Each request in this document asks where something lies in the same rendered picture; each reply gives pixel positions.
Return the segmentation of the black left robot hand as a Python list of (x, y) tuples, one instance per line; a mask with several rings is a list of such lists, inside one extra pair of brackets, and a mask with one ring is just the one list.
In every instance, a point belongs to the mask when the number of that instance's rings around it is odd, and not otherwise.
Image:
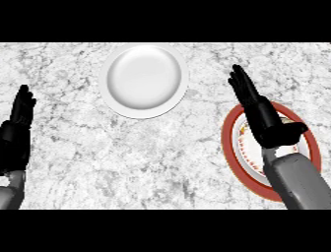
[(36, 99), (27, 85), (15, 93), (10, 119), (0, 126), (0, 176), (26, 170), (30, 157), (30, 128)]

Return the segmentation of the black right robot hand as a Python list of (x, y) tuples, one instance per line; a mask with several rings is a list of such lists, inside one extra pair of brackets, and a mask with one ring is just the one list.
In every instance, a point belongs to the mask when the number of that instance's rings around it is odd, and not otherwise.
[(258, 94), (252, 81), (242, 67), (232, 65), (227, 83), (243, 108), (251, 133), (264, 149), (291, 146), (307, 131), (303, 122), (283, 123), (267, 98)]

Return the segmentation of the red rimmed plate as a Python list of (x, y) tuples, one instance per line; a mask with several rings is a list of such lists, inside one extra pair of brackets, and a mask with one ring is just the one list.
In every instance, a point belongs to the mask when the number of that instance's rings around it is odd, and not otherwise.
[[(275, 192), (266, 176), (254, 169), (252, 160), (242, 156), (238, 137), (243, 135), (240, 129), (245, 122), (243, 108), (236, 105), (224, 117), (220, 128), (220, 144), (226, 163), (246, 189), (264, 199), (279, 202), (280, 196)], [(316, 170), (320, 170), (320, 153), (310, 131), (301, 134), (295, 149), (309, 158)]]

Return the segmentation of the white oval plate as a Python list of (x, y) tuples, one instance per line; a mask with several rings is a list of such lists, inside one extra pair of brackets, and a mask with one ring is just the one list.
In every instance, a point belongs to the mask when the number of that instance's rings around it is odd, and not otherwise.
[(132, 119), (165, 114), (189, 87), (189, 67), (178, 50), (161, 42), (129, 42), (109, 54), (98, 88), (110, 110)]

